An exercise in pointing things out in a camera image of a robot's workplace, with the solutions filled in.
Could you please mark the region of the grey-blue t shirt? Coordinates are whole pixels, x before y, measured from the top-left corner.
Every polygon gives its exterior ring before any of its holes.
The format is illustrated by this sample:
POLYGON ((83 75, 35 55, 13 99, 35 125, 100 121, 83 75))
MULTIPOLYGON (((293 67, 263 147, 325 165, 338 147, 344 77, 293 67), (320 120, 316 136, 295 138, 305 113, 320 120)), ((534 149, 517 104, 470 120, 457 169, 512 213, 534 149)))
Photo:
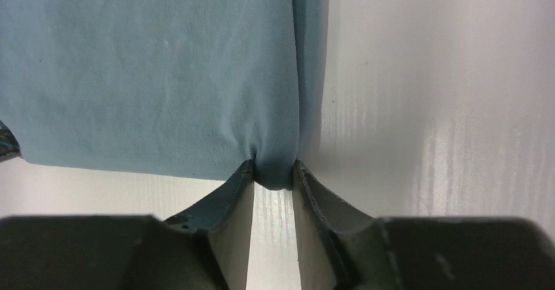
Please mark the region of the grey-blue t shirt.
POLYGON ((1 122, 33 164, 291 186, 323 0, 1 0, 1 122))

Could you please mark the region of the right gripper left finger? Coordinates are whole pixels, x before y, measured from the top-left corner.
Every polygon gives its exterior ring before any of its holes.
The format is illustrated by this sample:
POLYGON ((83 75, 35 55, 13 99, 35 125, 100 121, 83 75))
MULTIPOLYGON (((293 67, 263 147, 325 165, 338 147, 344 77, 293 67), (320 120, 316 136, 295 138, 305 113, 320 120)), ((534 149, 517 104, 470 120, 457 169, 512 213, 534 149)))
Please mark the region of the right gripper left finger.
POLYGON ((167 218, 193 239, 217 289, 245 289, 254 202, 254 162, 246 160, 220 187, 167 218))

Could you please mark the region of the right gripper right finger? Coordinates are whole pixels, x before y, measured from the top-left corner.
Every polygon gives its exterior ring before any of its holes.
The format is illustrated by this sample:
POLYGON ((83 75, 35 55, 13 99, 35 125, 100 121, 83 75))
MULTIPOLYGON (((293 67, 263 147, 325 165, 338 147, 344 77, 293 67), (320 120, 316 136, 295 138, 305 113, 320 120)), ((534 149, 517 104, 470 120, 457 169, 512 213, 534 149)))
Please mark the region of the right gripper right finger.
POLYGON ((293 207, 303 289, 381 289, 380 224, 293 165, 293 207))

